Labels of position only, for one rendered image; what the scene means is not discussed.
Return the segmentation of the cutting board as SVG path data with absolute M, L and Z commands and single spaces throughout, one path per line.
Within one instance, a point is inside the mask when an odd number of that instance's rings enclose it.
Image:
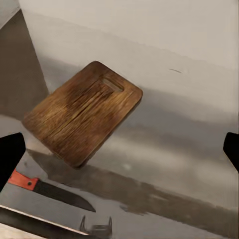
M 79 168 L 142 97 L 140 88 L 102 62 L 93 61 L 26 113 L 21 123 L 70 167 Z

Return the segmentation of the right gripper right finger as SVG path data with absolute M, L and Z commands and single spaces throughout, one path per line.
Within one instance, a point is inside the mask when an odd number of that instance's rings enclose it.
M 223 150 L 239 173 L 239 134 L 228 132 Z

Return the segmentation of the parer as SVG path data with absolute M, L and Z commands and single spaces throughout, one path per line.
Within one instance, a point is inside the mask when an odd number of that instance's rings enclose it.
M 13 185 L 31 190 L 46 197 L 50 197 L 64 203 L 74 205 L 79 208 L 83 208 L 89 211 L 96 212 L 92 205 L 83 197 L 58 188 L 51 184 L 41 181 L 39 178 L 29 178 L 17 171 L 13 171 L 12 175 L 7 181 Z

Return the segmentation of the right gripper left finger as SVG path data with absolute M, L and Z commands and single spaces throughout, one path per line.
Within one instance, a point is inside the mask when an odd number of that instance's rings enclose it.
M 0 138 L 0 193 L 25 152 L 21 132 Z

